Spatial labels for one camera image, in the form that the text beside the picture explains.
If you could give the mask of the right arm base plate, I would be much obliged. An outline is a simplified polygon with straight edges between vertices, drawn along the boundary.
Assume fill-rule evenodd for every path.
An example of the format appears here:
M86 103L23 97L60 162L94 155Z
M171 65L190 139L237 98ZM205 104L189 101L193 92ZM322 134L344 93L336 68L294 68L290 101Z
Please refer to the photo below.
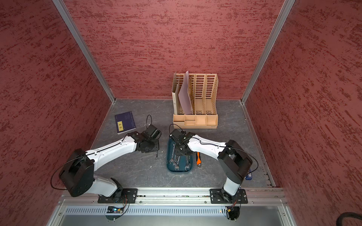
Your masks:
M239 188L235 195L230 195L223 189L210 189L209 192L212 204L248 204L245 189Z

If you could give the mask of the orange handled adjustable wrench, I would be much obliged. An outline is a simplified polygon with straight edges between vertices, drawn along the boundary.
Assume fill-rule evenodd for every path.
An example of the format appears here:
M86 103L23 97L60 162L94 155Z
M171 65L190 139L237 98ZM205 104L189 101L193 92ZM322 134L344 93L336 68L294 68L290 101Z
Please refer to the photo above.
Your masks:
M196 159L197 159L197 167L200 168L202 165L202 161L200 158L200 152L196 152Z

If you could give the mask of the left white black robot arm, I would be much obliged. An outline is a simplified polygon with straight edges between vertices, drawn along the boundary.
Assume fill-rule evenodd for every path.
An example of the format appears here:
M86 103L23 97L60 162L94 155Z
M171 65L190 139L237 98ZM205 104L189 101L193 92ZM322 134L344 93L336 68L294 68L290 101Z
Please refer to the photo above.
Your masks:
M161 131L151 124L141 133L128 133L124 138L103 147L88 151L77 149L62 167L59 179L72 197L96 194L100 197L100 202L119 203L125 196L121 184L114 178L99 177L95 172L129 153L158 152L161 134Z

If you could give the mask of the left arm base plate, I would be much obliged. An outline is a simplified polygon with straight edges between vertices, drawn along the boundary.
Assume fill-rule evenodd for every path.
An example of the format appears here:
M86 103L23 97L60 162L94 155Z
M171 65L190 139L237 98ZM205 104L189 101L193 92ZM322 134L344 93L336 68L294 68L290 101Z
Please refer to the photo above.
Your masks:
M137 197L138 189L136 188L123 188L122 191L117 189L113 195L110 197L105 197L103 195L99 195L98 203L115 203L115 204L123 204L123 203L135 203Z

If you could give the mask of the teal plastic storage tray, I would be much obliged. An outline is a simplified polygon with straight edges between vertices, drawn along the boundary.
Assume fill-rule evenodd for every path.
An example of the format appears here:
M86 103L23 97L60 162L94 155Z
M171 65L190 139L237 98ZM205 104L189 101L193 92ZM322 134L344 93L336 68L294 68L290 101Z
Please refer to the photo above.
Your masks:
M174 162L179 160L179 171L174 169ZM185 171L184 167L186 161L189 160L190 170L188 172ZM171 138L169 138L168 146L167 146L167 158L166 158L166 168L171 173L189 173L193 168L193 157L190 155L187 156L176 156L175 154L175 143Z

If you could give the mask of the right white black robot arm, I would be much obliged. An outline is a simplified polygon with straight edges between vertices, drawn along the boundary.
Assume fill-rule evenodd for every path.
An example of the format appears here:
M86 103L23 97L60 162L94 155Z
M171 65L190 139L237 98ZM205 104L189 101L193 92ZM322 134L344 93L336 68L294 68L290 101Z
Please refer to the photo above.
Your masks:
M222 190L228 196L237 193L253 164L251 156L234 140L217 142L192 132L184 133L179 130L173 130L170 138L175 143L177 155L201 153L216 159L227 177Z

